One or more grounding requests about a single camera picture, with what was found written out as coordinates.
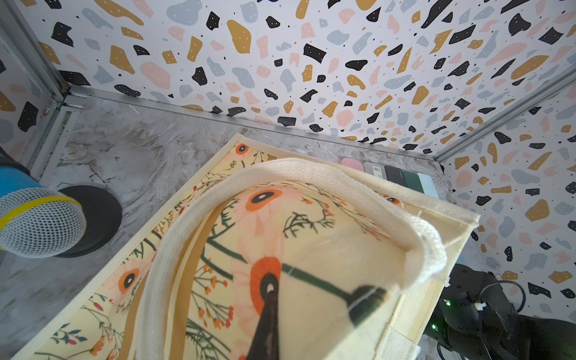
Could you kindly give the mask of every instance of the tote bag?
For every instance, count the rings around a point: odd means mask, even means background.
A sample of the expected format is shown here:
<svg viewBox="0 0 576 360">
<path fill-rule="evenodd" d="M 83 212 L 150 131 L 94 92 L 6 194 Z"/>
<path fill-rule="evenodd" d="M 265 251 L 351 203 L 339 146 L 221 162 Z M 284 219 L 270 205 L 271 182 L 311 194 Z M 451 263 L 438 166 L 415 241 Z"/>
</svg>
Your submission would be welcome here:
<svg viewBox="0 0 576 360">
<path fill-rule="evenodd" d="M 236 135 L 14 358 L 414 358 L 477 220 Z"/>
</svg>

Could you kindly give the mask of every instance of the terrazzo wallpaper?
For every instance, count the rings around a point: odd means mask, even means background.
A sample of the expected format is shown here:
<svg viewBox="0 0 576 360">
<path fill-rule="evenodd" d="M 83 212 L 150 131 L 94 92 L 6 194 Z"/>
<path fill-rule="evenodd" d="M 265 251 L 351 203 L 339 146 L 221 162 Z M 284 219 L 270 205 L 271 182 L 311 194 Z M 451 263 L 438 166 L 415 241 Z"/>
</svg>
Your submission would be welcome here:
<svg viewBox="0 0 576 360">
<path fill-rule="evenodd" d="M 486 269 L 526 290 L 522 314 L 576 323 L 576 83 L 443 166 L 458 205 L 482 215 L 469 242 Z"/>
<path fill-rule="evenodd" d="M 576 62 L 560 0 L 14 0 L 76 85 L 425 154 Z"/>
<path fill-rule="evenodd" d="M 8 155 L 20 159 L 50 104 L 0 43 L 0 146 Z"/>
</svg>

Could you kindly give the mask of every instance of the marble surface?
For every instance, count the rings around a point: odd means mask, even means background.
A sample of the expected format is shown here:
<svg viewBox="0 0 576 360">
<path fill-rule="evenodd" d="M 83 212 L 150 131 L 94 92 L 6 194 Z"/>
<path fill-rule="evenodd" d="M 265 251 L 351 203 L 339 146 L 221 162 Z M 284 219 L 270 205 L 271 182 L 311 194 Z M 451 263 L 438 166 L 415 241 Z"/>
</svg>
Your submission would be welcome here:
<svg viewBox="0 0 576 360">
<path fill-rule="evenodd" d="M 56 316 L 236 133 L 331 162 L 350 157 L 427 173 L 440 197 L 454 202 L 434 161 L 89 98 L 50 187 L 86 183 L 105 187 L 122 204 L 122 225 L 108 244 L 82 257 L 5 260 L 5 274 L 0 276 L 0 358 L 16 353 Z"/>
</svg>

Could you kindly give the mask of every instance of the metal frame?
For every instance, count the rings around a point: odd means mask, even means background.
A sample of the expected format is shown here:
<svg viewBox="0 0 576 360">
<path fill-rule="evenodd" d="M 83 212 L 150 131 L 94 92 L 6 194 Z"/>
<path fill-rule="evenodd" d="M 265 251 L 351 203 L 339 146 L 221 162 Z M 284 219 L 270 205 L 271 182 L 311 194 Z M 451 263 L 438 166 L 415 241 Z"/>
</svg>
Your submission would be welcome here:
<svg viewBox="0 0 576 360">
<path fill-rule="evenodd" d="M 28 169 L 31 168 L 34 159 L 40 151 L 41 141 L 46 137 L 46 133 L 49 131 L 50 125 L 52 125 L 54 122 L 54 114 L 56 113 L 56 110 L 58 110 L 59 104 L 60 103 L 56 100 L 52 100 L 48 114 L 46 114 L 46 116 L 43 117 L 40 123 L 37 125 L 38 128 L 36 129 L 36 135 L 34 135 L 34 138 L 28 143 L 24 153 L 19 159 L 19 162 Z"/>
<path fill-rule="evenodd" d="M 542 86 L 534 90 L 532 93 L 515 101 L 513 105 L 485 121 L 475 130 L 467 133 L 457 141 L 440 150 L 434 156 L 434 160 L 438 162 L 445 161 L 449 157 L 462 151 L 465 147 L 470 146 L 488 133 L 491 133 L 504 125 L 507 121 L 514 119 L 521 113 L 535 107 L 539 102 L 553 96 L 574 81 L 576 81 L 576 65 L 570 66 L 556 77 L 553 77 L 542 84 Z"/>
<path fill-rule="evenodd" d="M 240 125 L 240 126 L 244 126 L 244 127 L 258 128 L 258 129 L 267 130 L 267 131 L 279 132 L 281 134 L 294 135 L 294 136 L 298 136 L 301 138 L 308 138 L 308 139 L 314 139 L 314 140 L 319 140 L 319 141 L 339 143 L 339 144 L 348 145 L 348 146 L 360 147 L 363 149 L 370 149 L 370 150 L 375 150 L 375 151 L 382 151 L 385 153 L 392 153 L 392 154 L 400 155 L 400 156 L 409 156 L 409 157 L 414 157 L 414 158 L 418 158 L 418 159 L 433 160 L 432 156 L 430 156 L 430 155 L 425 155 L 425 154 L 420 154 L 420 153 L 415 153 L 415 152 L 405 151 L 405 150 L 400 150 L 400 149 L 391 149 L 391 148 L 385 147 L 385 146 L 371 145 L 371 144 L 362 143 L 362 142 L 358 142 L 358 141 L 345 140 L 342 138 L 331 137 L 329 135 L 318 134 L 315 132 L 303 131 L 303 130 L 299 130 L 299 129 L 295 129 L 295 128 L 291 128 L 291 127 L 282 127 L 282 126 L 277 126 L 277 125 L 273 125 L 273 124 L 264 124 L 264 123 L 259 123 L 259 122 L 252 121 L 252 120 L 233 118 L 230 116 L 214 114 L 214 113 L 210 113 L 210 112 L 206 112 L 206 111 L 192 110 L 192 109 L 188 109 L 188 108 L 184 108 L 184 107 L 180 107 L 180 106 L 176 106 L 176 105 L 159 103 L 157 101 L 145 100 L 145 99 L 141 99 L 141 98 L 137 98 L 137 97 L 126 96 L 126 95 L 121 94 L 121 93 L 111 93 L 111 92 L 107 92 L 104 90 L 98 90 L 98 89 L 94 89 L 94 88 L 86 88 L 83 86 L 72 85 L 72 87 L 70 89 L 70 94 L 72 96 L 78 96 L 78 97 L 88 97 L 88 96 L 99 97 L 99 98 L 103 98 L 106 100 L 117 101 L 119 103 L 124 103 L 124 104 L 129 104 L 129 105 L 134 105 L 134 106 L 140 106 L 140 107 L 145 107 L 145 108 L 151 108 L 151 109 L 156 109 L 156 110 L 162 110 L 162 111 L 168 111 L 168 112 L 173 112 L 173 113 L 179 113 L 179 114 L 193 116 L 195 118 L 200 118 L 200 119 L 208 119 L 208 120 L 214 120 L 214 121 L 227 123 L 227 124 L 234 124 L 234 125 Z M 66 97 L 65 103 L 68 102 L 69 99 L 70 99 L 70 96 Z"/>
<path fill-rule="evenodd" d="M 64 79 L 38 46 L 38 39 L 12 0 L 0 0 L 0 41 L 45 96 L 64 99 Z"/>
<path fill-rule="evenodd" d="M 46 186 L 52 179 L 79 112 L 78 108 L 62 106 L 50 120 L 47 126 L 48 132 L 43 134 L 41 144 L 36 148 L 33 158 L 28 163 L 30 175 L 41 185 Z"/>
<path fill-rule="evenodd" d="M 70 117 L 68 118 L 67 121 L 64 121 L 65 122 L 65 124 L 63 124 L 64 129 L 62 130 L 60 137 L 58 138 L 58 142 L 56 143 L 56 146 L 54 147 L 54 150 L 52 151 L 52 154 L 48 159 L 48 163 L 46 164 L 46 168 L 42 173 L 42 177 L 39 179 L 40 185 L 43 186 L 48 186 L 50 184 L 50 181 L 52 181 L 52 178 L 56 173 L 56 167 L 60 162 L 60 155 L 64 152 L 64 148 L 66 147 L 68 139 L 70 139 L 74 126 L 76 125 L 76 121 L 80 116 L 79 110 L 71 111 L 65 109 L 65 111 L 70 113 Z"/>
</svg>

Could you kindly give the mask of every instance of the floral fabric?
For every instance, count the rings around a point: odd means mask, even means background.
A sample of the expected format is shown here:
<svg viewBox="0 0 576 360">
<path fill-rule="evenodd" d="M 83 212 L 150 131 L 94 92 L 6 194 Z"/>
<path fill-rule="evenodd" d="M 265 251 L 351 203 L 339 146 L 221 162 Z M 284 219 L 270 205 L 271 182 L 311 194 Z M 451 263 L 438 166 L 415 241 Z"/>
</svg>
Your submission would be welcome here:
<svg viewBox="0 0 576 360">
<path fill-rule="evenodd" d="M 135 358 L 138 305 L 164 234 L 216 182 L 274 158 L 236 143 L 31 359 Z M 271 291 L 281 358 L 326 355 L 388 299 L 403 256 L 365 214 L 313 184 L 246 189 L 195 229 L 166 280 L 165 358 L 246 359 Z M 308 330 L 292 331 L 299 323 Z"/>
</svg>

